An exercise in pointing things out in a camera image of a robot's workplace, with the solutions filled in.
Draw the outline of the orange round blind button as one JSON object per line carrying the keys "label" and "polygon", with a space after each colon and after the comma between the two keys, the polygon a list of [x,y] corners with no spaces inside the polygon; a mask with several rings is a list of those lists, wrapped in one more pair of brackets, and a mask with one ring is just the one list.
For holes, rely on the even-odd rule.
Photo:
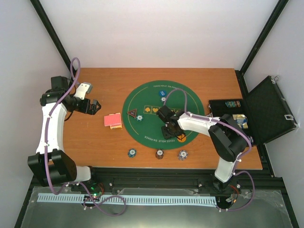
{"label": "orange round blind button", "polygon": [[186,141],[186,135],[185,134],[181,134],[179,136],[177,136],[177,140],[181,143],[185,142]]}

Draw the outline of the black triangular dealer button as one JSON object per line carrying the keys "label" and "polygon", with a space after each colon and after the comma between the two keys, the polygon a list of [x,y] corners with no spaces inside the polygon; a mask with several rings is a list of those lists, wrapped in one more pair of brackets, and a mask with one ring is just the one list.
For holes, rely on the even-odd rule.
{"label": "black triangular dealer button", "polygon": [[133,118],[136,118],[136,117],[137,117],[137,109],[135,108],[135,109],[129,110],[129,111],[127,112],[127,114],[128,114],[129,116],[133,117]]}

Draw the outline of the blue round blind button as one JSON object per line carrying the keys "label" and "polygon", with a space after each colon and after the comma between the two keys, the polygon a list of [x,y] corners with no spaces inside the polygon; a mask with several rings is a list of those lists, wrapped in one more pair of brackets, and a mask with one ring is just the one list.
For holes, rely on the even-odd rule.
{"label": "blue round blind button", "polygon": [[160,90],[160,91],[159,91],[159,96],[160,96],[160,97],[166,97],[166,96],[167,96],[166,90]]}

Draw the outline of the teal poker chip stack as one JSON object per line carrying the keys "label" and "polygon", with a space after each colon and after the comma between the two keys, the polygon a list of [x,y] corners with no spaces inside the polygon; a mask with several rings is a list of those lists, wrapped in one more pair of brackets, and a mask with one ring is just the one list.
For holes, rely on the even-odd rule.
{"label": "teal poker chip stack", "polygon": [[136,154],[137,154],[137,151],[136,151],[135,149],[130,149],[130,150],[128,151],[128,157],[129,157],[129,158],[135,157]]}

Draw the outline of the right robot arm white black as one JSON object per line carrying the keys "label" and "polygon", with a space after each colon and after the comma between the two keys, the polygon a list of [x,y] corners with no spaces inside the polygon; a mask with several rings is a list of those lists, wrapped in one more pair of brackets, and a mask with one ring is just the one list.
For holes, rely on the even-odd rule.
{"label": "right robot arm white black", "polygon": [[161,128],[165,139],[183,139],[185,131],[192,131],[211,138],[219,156],[214,173],[213,187],[222,192],[235,175],[235,169],[244,153],[252,148],[251,140],[229,114],[222,117],[206,117],[187,111],[173,112],[161,107],[157,116],[164,122]]}

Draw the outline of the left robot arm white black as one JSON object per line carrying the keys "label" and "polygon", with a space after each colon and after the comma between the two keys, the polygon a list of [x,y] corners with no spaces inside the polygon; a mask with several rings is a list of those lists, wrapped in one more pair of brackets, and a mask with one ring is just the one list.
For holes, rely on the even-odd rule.
{"label": "left robot arm white black", "polygon": [[51,78],[51,89],[40,98],[43,124],[40,142],[35,155],[28,157],[28,166],[41,186],[65,182],[82,182],[88,191],[98,188],[99,179],[92,175],[89,166],[77,166],[65,153],[63,130],[67,112],[94,115],[101,105],[97,100],[85,97],[92,90],[90,83],[81,83],[70,94],[68,79],[63,76]]}

